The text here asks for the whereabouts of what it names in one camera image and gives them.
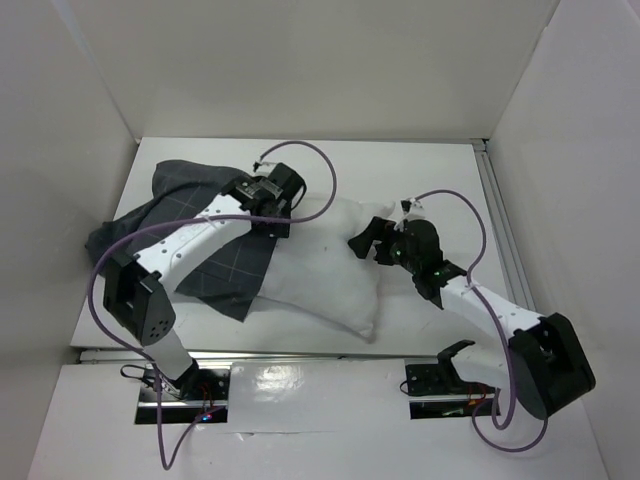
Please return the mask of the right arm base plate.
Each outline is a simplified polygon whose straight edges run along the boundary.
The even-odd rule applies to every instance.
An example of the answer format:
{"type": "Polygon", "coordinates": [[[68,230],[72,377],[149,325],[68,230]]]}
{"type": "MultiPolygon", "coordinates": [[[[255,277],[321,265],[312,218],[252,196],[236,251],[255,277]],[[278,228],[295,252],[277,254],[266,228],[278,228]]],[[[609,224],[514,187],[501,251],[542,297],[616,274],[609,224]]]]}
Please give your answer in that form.
{"type": "Polygon", "coordinates": [[[434,359],[405,361],[405,379],[399,390],[408,397],[411,420],[455,419],[490,416],[495,389],[461,379],[452,360],[474,343],[462,340],[445,348],[434,359]]]}

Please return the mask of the dark grey checked pillowcase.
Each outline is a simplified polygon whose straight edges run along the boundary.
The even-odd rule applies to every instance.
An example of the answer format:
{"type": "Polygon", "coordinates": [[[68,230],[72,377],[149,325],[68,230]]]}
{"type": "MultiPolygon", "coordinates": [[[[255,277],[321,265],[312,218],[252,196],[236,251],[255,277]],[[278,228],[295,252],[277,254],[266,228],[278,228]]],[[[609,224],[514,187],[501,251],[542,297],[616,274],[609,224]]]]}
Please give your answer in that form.
{"type": "MultiPolygon", "coordinates": [[[[97,263],[109,247],[134,231],[195,217],[224,185],[244,174],[233,167],[185,160],[158,163],[152,177],[152,199],[89,234],[85,249],[90,262],[97,263]]],[[[276,243],[255,231],[239,237],[202,262],[176,293],[242,322],[263,285],[276,243]]]]}

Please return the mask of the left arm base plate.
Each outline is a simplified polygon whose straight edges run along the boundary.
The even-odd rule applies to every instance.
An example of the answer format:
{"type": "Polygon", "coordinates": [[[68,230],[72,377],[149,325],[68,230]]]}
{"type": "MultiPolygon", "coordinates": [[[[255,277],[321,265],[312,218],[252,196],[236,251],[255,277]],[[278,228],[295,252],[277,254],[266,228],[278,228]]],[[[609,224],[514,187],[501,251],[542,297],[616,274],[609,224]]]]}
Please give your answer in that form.
{"type": "MultiPolygon", "coordinates": [[[[192,386],[188,393],[181,393],[162,380],[162,423],[188,425],[198,415],[203,416],[203,424],[226,423],[230,367],[229,363],[205,362],[200,366],[202,380],[192,386]]],[[[125,365],[120,373],[124,378],[136,380],[140,387],[134,423],[156,425],[157,395],[151,366],[125,365]]]]}

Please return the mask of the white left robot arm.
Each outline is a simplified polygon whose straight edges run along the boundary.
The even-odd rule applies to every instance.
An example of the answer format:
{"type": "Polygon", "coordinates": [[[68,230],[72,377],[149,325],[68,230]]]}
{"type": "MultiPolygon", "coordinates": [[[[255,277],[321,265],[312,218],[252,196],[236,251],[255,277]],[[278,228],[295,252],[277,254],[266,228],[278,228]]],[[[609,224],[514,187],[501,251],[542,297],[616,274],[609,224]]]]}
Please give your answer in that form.
{"type": "Polygon", "coordinates": [[[159,368],[163,389],[189,397],[206,381],[174,330],[171,295],[207,258],[233,240],[255,231],[270,240],[289,236],[286,224],[248,218],[288,218],[306,183],[278,163],[266,175],[237,176],[185,225],[133,255],[117,253],[105,263],[104,308],[135,337],[159,368]]]}

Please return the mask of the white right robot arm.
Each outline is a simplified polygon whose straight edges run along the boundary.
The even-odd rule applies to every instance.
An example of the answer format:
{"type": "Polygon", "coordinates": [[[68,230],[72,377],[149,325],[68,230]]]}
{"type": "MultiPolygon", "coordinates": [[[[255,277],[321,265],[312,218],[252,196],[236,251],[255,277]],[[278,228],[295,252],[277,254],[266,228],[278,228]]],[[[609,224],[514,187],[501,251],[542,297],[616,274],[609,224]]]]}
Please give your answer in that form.
{"type": "Polygon", "coordinates": [[[570,320],[559,313],[526,310],[470,283],[466,270],[445,258],[431,222],[396,224],[375,217],[348,246],[360,259],[402,267],[423,299],[506,341],[504,358],[487,358],[472,340],[439,352],[436,379],[444,390],[457,392],[468,383],[514,388],[524,409],[543,420],[595,388],[595,375],[570,320]]]}

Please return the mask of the white pillow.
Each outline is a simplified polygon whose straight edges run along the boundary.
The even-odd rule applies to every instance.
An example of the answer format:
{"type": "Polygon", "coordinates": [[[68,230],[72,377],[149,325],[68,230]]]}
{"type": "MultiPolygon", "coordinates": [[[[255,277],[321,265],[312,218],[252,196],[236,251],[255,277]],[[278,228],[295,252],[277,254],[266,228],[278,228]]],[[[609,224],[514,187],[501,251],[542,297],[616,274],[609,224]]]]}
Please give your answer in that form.
{"type": "Polygon", "coordinates": [[[357,346],[374,343],[384,302],[408,294],[409,280],[399,268],[357,258],[348,241],[396,209],[395,200],[338,198],[318,219],[293,225],[276,243],[248,325],[298,332],[307,343],[315,333],[357,346]]]}

